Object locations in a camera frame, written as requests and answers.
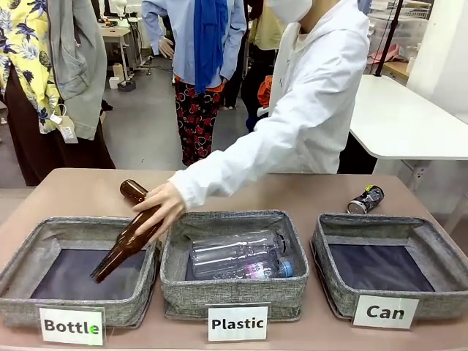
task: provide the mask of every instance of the brown skirt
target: brown skirt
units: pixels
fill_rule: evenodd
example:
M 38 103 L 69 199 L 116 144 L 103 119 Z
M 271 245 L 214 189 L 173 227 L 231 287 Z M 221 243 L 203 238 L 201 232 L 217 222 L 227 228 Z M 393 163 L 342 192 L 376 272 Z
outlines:
M 58 130 L 40 134 L 37 111 L 26 98 L 12 66 L 4 96 L 16 157 L 27 186 L 38 185 L 61 167 L 115 169 L 99 122 L 94 140 L 66 144 Z

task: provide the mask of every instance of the pink label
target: pink label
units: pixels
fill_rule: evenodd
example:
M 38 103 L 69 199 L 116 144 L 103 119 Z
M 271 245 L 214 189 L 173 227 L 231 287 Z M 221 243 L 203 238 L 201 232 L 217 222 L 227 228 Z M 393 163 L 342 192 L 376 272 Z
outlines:
M 250 279 L 266 279 L 263 263 L 255 263 L 253 265 L 246 265 L 244 267 L 246 276 Z

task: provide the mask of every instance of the basket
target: basket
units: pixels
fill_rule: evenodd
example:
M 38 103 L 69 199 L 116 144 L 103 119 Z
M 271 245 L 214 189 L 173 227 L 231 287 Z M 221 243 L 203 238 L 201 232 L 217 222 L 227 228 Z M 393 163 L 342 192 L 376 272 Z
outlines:
M 418 299 L 415 320 L 468 312 L 468 259 L 425 219 L 322 214 L 312 244 L 340 316 L 354 316 L 360 295 Z
M 290 242 L 294 276 L 266 280 L 220 279 L 187 281 L 191 239 L 269 229 Z M 190 213 L 173 225 L 161 263 L 166 316 L 205 320 L 210 305 L 270 303 L 270 321 L 295 321 L 301 316 L 301 296 L 309 277 L 309 264 L 295 228 L 285 212 Z
M 6 325 L 39 326 L 38 306 L 105 308 L 105 325 L 136 328 L 156 277 L 155 247 L 130 257 L 101 284 L 89 274 L 130 219 L 57 217 L 40 223 L 0 273 Z

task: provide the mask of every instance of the person in white jacket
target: person in white jacket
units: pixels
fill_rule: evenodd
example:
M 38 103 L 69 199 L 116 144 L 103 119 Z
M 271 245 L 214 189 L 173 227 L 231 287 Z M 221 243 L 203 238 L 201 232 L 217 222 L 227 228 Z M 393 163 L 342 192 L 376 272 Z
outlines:
M 228 196 L 268 172 L 336 173 L 369 52 L 369 22 L 356 0 L 266 0 L 284 23 L 269 117 L 226 151 L 179 170 L 136 205 L 160 209 L 137 235 L 153 240 L 211 195 Z

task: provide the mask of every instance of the orange cloth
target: orange cloth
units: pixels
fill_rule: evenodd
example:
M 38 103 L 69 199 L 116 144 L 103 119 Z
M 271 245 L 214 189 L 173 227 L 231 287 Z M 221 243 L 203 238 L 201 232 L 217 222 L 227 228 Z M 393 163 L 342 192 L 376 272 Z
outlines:
M 177 80 L 178 82 L 182 81 L 182 79 L 178 75 L 176 75 L 175 80 Z M 211 91 L 213 93 L 221 93 L 223 89 L 224 89 L 224 83 L 221 83 L 218 86 L 215 86 L 214 88 L 207 88 L 206 91 Z
M 271 84 L 273 82 L 273 75 L 267 75 L 260 88 L 258 89 L 258 102 L 264 107 L 267 108 L 270 105 L 270 92 Z

